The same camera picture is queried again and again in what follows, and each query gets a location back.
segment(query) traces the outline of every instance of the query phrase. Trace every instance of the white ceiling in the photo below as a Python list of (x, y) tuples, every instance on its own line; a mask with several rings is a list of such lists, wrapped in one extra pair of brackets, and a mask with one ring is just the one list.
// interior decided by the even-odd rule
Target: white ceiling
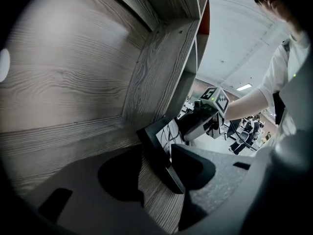
[[(254, 0), (209, 0), (210, 36), (197, 78), (241, 97), (255, 89), (276, 48), (288, 38), (283, 23)], [(251, 88), (237, 91), (247, 83)]]

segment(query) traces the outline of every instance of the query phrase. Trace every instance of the black cable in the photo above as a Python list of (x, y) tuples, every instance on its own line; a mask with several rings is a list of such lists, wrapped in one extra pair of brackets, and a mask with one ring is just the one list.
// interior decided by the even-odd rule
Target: black cable
[[(168, 127), (168, 131), (169, 131), (169, 136), (173, 136), (173, 135), (172, 135), (172, 132), (171, 132), (171, 128), (170, 128), (170, 126), (169, 126), (168, 124), (167, 124), (167, 127)], [(179, 136), (179, 130), (178, 130), (178, 133), (177, 133), (176, 137), (171, 138), (171, 139), (169, 139), (169, 140), (166, 140), (167, 143), (163, 146), (163, 149), (165, 148), (165, 146), (168, 145), (169, 142), (171, 142), (171, 141), (175, 140), (176, 138), (178, 138), (178, 136)]]
[(237, 134), (237, 136), (239, 137), (239, 139), (240, 139), (242, 142), (244, 142), (244, 144), (245, 144), (247, 147), (249, 147), (249, 148), (251, 148), (251, 149), (257, 151), (257, 149), (253, 148), (250, 144), (248, 144), (246, 141), (244, 141), (244, 140), (240, 137), (240, 134), (239, 134), (239, 133), (237, 132), (237, 130), (235, 129), (234, 124), (233, 124), (231, 121), (229, 121), (229, 123), (230, 123), (231, 128), (233, 128), (234, 132), (235, 132), (235, 133)]

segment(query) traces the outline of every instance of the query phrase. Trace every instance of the black plastic part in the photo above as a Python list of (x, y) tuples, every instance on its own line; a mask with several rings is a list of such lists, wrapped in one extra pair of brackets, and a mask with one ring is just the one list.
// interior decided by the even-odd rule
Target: black plastic part
[(172, 145), (172, 165), (186, 190), (204, 187), (215, 174), (215, 165), (193, 152), (185, 145)]
[(275, 124), (280, 124), (284, 111), (285, 111), (285, 104), (279, 96), (279, 92), (273, 94), (274, 105), (275, 105)]
[(238, 167), (238, 168), (242, 168), (242, 169), (245, 169), (245, 170), (249, 170), (251, 165), (250, 164), (248, 165), (248, 164), (243, 163), (243, 162), (236, 162), (236, 163), (233, 164), (233, 166)]
[(68, 189), (56, 189), (38, 208), (38, 212), (50, 222), (55, 223), (72, 193)]
[(173, 118), (164, 117), (161, 120), (137, 131), (137, 135), (147, 150), (149, 162), (167, 187), (176, 194), (184, 194), (185, 187), (172, 167), (168, 155), (161, 146), (156, 134), (162, 130)]
[(208, 129), (211, 127), (212, 124), (213, 124), (212, 119), (210, 119), (207, 123), (203, 125), (204, 131), (208, 131)]
[(185, 134), (190, 130), (191, 127), (195, 125), (195, 123), (199, 122), (200, 115), (196, 114), (195, 111), (188, 112), (183, 115), (180, 119), (176, 120), (176, 123), (181, 132), (181, 136), (184, 137)]

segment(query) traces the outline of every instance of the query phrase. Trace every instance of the shelf board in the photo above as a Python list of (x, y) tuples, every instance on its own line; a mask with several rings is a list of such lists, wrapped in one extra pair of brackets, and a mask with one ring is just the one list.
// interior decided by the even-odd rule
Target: shelf board
[(205, 35), (205, 34), (198, 34), (197, 35), (197, 53), (198, 53), (198, 69), (200, 67), (202, 58), (203, 58), (203, 54), (205, 51), (205, 47), (206, 47), (206, 43), (207, 40), (209, 38), (209, 35)]
[(151, 31), (160, 24), (160, 18), (147, 0), (119, 0), (138, 15)]
[(172, 97), (171, 103), (167, 108), (166, 116), (177, 117), (182, 109), (184, 102), (188, 96), (188, 93), (192, 87), (196, 78), (196, 74), (188, 71), (183, 71), (177, 84), (176, 90)]
[(200, 8), (200, 16), (202, 17), (207, 0), (198, 0)]
[(188, 71), (192, 74), (197, 74), (198, 68), (198, 51), (197, 51), (197, 39), (195, 39), (194, 44), (192, 45), (187, 63), (185, 65), (184, 71)]

